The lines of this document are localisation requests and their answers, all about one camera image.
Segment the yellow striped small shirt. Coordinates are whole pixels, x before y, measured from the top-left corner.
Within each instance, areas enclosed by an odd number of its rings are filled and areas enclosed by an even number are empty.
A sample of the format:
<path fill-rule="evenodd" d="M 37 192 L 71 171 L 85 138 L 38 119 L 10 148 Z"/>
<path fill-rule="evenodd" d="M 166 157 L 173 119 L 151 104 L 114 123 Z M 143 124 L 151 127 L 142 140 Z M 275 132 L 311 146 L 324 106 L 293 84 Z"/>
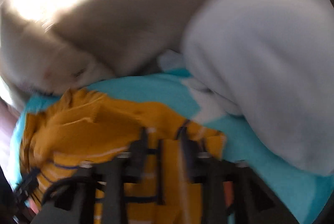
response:
<path fill-rule="evenodd" d="M 135 103 L 81 89 L 67 91 L 61 99 L 25 118 L 20 146 L 20 169 L 27 173 L 40 169 L 33 201 L 41 208 L 42 196 L 60 179 L 72 176 L 84 162 L 112 160 L 126 151 L 145 131 L 148 147 L 161 155 L 149 155 L 143 178 L 126 183 L 129 197 L 152 197 L 160 201 L 130 203 L 130 223 L 200 223 L 201 186 L 186 178 L 184 157 L 178 137 L 180 129 L 196 142 L 205 142 L 213 156 L 220 157 L 225 144 L 222 132 L 187 120 L 164 104 Z"/>

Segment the teal fleece cartoon blanket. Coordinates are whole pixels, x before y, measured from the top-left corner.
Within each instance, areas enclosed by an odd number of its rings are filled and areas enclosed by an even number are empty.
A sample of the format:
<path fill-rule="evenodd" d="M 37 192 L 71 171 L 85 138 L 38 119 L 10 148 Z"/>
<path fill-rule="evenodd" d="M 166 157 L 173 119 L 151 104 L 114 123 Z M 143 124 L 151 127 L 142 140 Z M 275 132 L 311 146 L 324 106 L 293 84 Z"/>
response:
<path fill-rule="evenodd" d="M 195 89 L 183 68 L 146 76 L 101 81 L 88 89 L 115 99 L 159 102 L 180 115 L 227 136 L 224 158 L 245 160 L 276 192 L 299 223 L 333 223 L 333 176 L 317 176 L 290 166 L 270 152 L 243 118 L 225 114 L 213 95 Z"/>

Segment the white floral butterfly pillow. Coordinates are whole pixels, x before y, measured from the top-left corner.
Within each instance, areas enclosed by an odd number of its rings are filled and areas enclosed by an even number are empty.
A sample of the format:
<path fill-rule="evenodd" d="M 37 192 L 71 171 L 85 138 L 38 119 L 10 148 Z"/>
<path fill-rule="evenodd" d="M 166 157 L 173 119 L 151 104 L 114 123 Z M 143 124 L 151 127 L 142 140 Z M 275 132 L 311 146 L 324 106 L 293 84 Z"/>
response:
<path fill-rule="evenodd" d="M 1 6 L 1 75 L 26 94 L 63 95 L 114 77 L 92 54 Z"/>

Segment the light grey plush pillow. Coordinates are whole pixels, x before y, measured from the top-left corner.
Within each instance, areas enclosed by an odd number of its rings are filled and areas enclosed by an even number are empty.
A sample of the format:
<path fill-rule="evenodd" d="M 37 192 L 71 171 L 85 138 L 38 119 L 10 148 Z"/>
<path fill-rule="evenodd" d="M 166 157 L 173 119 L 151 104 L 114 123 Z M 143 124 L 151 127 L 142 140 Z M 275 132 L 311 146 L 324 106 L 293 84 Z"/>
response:
<path fill-rule="evenodd" d="M 333 174 L 330 0 L 208 0 L 182 40 L 186 68 L 291 165 Z"/>

